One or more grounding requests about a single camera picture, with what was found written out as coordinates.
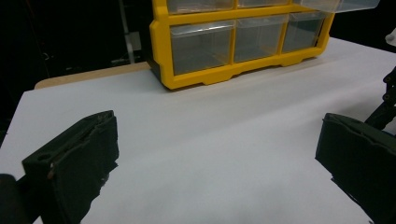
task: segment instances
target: white tabletop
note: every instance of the white tabletop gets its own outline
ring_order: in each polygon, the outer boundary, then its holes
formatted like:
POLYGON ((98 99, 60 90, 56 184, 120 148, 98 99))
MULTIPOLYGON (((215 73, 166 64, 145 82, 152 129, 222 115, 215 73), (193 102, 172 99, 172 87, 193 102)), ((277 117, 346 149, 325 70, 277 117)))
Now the white tabletop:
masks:
POLYGON ((119 167, 82 223, 367 224, 315 152, 324 115, 365 120, 395 65, 396 54, 332 38, 314 60, 182 91, 149 70, 28 91, 0 172, 22 177, 22 159, 111 109, 119 167))

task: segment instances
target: white table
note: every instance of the white table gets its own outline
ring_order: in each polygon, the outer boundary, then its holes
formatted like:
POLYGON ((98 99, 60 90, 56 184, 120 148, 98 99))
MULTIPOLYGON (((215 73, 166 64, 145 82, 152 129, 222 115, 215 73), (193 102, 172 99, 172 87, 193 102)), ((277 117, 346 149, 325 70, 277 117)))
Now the white table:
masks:
POLYGON ((367 224, 314 157, 324 115, 365 120, 394 65, 395 54, 332 38, 314 60, 182 91, 149 70, 28 91, 0 172, 22 177, 22 159, 112 109, 119 167, 83 223, 367 224))

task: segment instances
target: yellow storage organizer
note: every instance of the yellow storage organizer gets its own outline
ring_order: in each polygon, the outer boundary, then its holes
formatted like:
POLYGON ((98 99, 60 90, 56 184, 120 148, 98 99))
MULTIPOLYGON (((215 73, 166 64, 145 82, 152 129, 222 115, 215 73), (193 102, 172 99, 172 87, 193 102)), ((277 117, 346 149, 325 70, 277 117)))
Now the yellow storage organizer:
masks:
POLYGON ((164 86, 226 81, 322 53, 334 14, 292 0, 152 0, 152 56, 164 86))

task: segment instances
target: plastic drawer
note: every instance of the plastic drawer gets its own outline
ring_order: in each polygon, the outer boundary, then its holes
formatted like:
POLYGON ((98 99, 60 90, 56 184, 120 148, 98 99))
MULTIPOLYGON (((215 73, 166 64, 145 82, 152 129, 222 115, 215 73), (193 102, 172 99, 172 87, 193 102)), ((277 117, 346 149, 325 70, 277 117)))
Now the plastic drawer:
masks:
POLYGON ((282 52, 313 48, 317 44, 321 25, 327 16, 327 13, 318 11, 290 13, 282 52))
POLYGON ((167 0, 169 14, 217 11, 233 8, 233 0, 167 0))
POLYGON ((233 28, 234 21, 171 27, 174 75, 229 63, 233 28))
POLYGON ((286 5, 289 0, 239 0, 238 7, 272 7, 286 5))
POLYGON ((237 20, 233 61, 240 63, 275 55, 287 20, 288 15, 237 20))
POLYGON ((374 8, 380 0, 294 0, 303 7, 310 7, 326 12, 346 12, 374 8))

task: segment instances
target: yellow plastic frame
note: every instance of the yellow plastic frame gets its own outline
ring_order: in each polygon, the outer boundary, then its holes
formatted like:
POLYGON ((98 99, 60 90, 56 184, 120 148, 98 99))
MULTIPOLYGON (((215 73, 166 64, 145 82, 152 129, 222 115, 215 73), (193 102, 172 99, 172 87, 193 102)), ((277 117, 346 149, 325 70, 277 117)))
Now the yellow plastic frame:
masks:
POLYGON ((153 0, 152 4, 154 21, 151 23, 149 29, 151 35, 153 59, 160 66, 161 82, 164 86, 171 90, 198 83, 209 85, 229 80, 233 76, 239 75, 249 70, 271 65, 288 66, 300 63, 304 59, 318 56, 326 49, 326 45, 330 37, 329 32, 332 26, 332 20, 334 18, 334 14, 330 14, 330 16, 324 20, 320 34, 318 36, 318 43, 313 48, 282 53, 281 50, 287 28, 287 24, 285 23, 282 27, 282 34, 279 40, 278 52, 276 55, 242 63, 233 62, 233 46, 235 42, 235 29, 233 29, 229 64, 174 76, 170 35, 170 26, 172 25, 224 21, 247 17, 286 14, 292 12, 306 12, 313 11, 313 9, 294 5, 292 0, 289 0, 289 3, 285 6, 237 8, 238 2, 237 0, 234 0, 233 9, 230 10, 169 15, 166 0, 153 0))

